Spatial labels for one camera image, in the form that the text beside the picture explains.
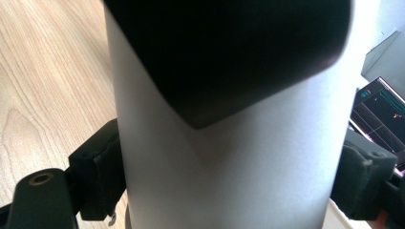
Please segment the wooden table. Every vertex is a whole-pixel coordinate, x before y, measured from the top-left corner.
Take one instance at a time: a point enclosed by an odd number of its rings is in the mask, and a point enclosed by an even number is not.
[[[116,116],[100,1],[0,1],[0,206],[24,176],[66,169],[68,155]],[[124,228],[126,203],[124,195],[113,228]],[[330,206],[324,228],[344,224]]]

